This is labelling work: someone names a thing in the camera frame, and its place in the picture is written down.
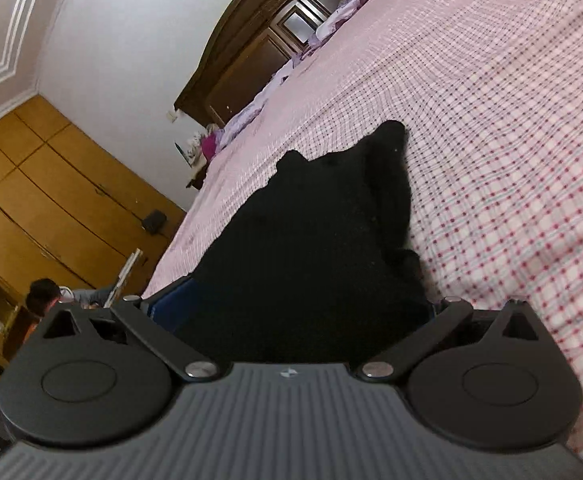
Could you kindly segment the wooden desk with papers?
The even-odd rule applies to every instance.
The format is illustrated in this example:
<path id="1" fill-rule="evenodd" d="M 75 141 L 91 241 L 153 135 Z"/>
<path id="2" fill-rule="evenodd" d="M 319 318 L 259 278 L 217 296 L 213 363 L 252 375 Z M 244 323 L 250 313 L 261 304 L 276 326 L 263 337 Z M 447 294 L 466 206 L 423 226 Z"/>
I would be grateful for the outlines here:
<path id="1" fill-rule="evenodd" d="M 126 260 L 126 263 L 124 264 L 123 268 L 121 269 L 118 275 L 116 284 L 114 284 L 113 289 L 111 289 L 111 292 L 104 304 L 105 309 L 111 308 L 118 301 L 118 298 L 120 297 L 121 292 L 123 292 L 126 282 L 128 281 L 128 278 L 131 276 L 136 266 L 136 263 L 138 263 L 139 260 L 142 259 L 143 255 L 144 253 L 142 252 L 142 249 L 136 248 L 135 252 L 133 252 L 133 254 L 130 257 L 128 257 L 128 260 Z"/>

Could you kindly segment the small black hanging bag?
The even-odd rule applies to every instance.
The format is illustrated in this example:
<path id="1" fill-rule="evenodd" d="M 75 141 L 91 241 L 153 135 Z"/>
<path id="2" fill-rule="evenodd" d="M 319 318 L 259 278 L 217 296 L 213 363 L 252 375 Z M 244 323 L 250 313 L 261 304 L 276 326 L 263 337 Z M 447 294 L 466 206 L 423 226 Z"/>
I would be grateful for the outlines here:
<path id="1" fill-rule="evenodd" d="M 158 209 L 155 209 L 142 219 L 142 228 L 151 236 L 160 234 L 165 223 L 168 221 L 166 214 Z"/>

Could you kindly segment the orange wooden wardrobe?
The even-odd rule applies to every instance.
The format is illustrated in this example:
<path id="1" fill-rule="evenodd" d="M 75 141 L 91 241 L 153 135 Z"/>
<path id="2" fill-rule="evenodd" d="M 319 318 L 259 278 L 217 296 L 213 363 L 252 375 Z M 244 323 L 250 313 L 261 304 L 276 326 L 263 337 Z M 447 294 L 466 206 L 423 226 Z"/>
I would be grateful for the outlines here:
<path id="1" fill-rule="evenodd" d="M 168 221 L 151 236 L 142 219 L 155 209 Z M 140 248 L 126 283 L 139 294 L 184 217 L 42 96 L 0 118 L 0 374 L 35 322 L 32 282 L 104 287 Z"/>

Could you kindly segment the dark wooden headboard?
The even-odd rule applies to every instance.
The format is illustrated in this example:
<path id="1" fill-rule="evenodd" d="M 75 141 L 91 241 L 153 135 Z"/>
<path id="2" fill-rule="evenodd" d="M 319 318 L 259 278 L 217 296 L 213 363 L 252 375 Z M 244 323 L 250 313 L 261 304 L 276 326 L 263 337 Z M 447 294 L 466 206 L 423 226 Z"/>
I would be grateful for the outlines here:
<path id="1" fill-rule="evenodd" d="M 308 47 L 342 0 L 232 0 L 174 108 L 223 126 Z"/>

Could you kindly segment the seated person in grey hoodie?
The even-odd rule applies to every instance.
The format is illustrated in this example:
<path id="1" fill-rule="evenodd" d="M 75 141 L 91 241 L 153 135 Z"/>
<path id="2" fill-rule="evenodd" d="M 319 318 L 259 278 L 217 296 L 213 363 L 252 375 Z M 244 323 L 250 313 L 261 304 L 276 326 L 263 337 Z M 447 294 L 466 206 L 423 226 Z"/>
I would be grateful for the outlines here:
<path id="1" fill-rule="evenodd" d="M 58 304 L 74 304 L 83 309 L 101 308 L 109 298 L 114 286 L 98 289 L 77 289 L 60 286 L 50 278 L 40 278 L 31 283 L 26 295 L 26 310 L 37 317 L 24 336 L 29 339 L 49 310 Z"/>

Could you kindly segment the black knit cardigan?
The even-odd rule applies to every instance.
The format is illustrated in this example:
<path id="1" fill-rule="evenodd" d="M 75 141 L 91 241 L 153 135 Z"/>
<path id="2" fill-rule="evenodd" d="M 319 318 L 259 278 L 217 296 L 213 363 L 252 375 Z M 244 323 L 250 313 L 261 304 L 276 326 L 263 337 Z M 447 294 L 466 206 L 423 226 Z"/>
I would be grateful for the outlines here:
<path id="1" fill-rule="evenodd" d="M 406 143 L 388 120 L 347 150 L 282 156 L 192 271 L 176 336 L 215 361 L 361 362 L 430 321 Z"/>

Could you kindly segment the right purple ruffled pillow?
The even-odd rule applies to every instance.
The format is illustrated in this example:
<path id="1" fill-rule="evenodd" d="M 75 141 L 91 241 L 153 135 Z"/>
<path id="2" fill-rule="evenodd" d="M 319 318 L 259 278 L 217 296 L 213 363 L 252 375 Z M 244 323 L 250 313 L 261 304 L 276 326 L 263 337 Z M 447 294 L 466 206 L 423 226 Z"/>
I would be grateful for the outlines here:
<path id="1" fill-rule="evenodd" d="M 369 0 L 342 0 L 336 10 L 326 18 L 326 21 L 317 27 L 316 32 L 310 37 L 308 45 L 301 53 L 301 58 L 311 56 L 315 51 L 319 50 L 323 44 L 334 36 L 335 32 L 353 18 L 355 13 L 361 9 L 362 6 Z"/>

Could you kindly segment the pink checked bedspread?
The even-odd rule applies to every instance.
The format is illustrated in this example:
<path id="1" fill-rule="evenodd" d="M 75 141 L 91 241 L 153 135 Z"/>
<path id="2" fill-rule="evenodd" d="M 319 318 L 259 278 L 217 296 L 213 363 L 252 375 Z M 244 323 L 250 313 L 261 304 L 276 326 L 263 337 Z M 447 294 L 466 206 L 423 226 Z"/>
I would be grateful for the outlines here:
<path id="1" fill-rule="evenodd" d="M 369 0 L 212 162 L 148 292 L 192 271 L 282 154 L 410 133 L 436 295 L 529 300 L 583 388 L 583 0 Z M 570 447 L 583 458 L 583 409 Z"/>

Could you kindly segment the purple ruffled pillow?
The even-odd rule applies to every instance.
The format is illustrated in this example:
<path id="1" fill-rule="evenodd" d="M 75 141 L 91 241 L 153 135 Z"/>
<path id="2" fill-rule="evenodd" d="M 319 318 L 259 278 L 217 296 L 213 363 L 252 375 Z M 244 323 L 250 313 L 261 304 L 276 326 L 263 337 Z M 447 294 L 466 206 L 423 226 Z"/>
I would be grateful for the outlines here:
<path id="1" fill-rule="evenodd" d="M 243 108 L 236 116 L 234 116 L 222 132 L 216 136 L 216 151 L 220 153 L 226 146 L 232 142 L 244 128 L 246 128 L 252 120 L 256 119 L 263 110 L 263 107 L 270 99 L 272 93 L 279 88 L 285 80 L 293 72 L 296 59 L 292 58 L 285 63 L 273 76 L 264 88 L 253 98 L 253 100 Z"/>
<path id="2" fill-rule="evenodd" d="M 335 32 L 353 18 L 355 13 L 361 9 L 362 6 L 369 0 L 342 0 L 336 10 L 326 18 L 326 21 L 317 27 L 316 32 L 310 37 L 308 45 L 301 53 L 301 58 L 311 56 L 315 51 L 319 50 L 323 44 L 334 36 Z"/>

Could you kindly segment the wall light switch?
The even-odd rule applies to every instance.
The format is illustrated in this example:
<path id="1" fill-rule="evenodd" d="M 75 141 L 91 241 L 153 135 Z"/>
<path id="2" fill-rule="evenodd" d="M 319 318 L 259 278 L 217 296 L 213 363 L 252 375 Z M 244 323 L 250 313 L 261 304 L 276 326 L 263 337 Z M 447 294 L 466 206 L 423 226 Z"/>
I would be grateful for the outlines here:
<path id="1" fill-rule="evenodd" d="M 166 112 L 166 117 L 168 117 L 169 122 L 176 122 L 178 115 L 177 115 L 177 112 L 175 110 L 168 110 Z"/>

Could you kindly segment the left dark nightstand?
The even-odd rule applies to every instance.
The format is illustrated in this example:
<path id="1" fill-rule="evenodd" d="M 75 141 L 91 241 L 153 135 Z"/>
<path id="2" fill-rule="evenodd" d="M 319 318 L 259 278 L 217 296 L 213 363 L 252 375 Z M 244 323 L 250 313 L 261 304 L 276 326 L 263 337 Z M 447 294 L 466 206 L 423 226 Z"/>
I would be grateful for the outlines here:
<path id="1" fill-rule="evenodd" d="M 208 174 L 209 170 L 209 162 L 206 162 L 199 170 L 196 171 L 195 176 L 189 180 L 186 185 L 186 188 L 193 188 L 196 191 L 200 191 L 204 180 L 206 180 L 206 175 Z"/>

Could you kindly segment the left purple ruffled pillow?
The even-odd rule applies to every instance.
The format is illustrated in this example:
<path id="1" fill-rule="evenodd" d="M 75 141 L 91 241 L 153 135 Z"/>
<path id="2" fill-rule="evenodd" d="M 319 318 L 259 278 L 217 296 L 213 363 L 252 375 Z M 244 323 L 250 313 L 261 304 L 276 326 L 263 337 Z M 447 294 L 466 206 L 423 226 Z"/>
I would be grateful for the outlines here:
<path id="1" fill-rule="evenodd" d="M 232 142 L 244 128 L 246 128 L 252 120 L 256 119 L 263 110 L 263 107 L 270 99 L 272 93 L 279 88 L 285 80 L 293 72 L 296 59 L 292 58 L 285 63 L 273 76 L 264 88 L 253 98 L 253 100 L 243 108 L 236 116 L 234 116 L 222 132 L 216 136 L 216 151 L 220 153 L 226 146 Z"/>

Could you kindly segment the magenta cloth on nightstand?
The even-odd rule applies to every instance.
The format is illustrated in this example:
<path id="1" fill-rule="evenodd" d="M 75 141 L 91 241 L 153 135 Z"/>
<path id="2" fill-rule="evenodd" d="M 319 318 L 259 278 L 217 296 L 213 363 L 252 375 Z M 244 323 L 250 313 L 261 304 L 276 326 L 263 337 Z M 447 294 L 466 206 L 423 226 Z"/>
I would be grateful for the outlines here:
<path id="1" fill-rule="evenodd" d="M 216 132 L 212 131 L 208 133 L 200 142 L 201 154 L 203 154 L 204 158 L 211 162 L 214 159 L 216 154 Z"/>

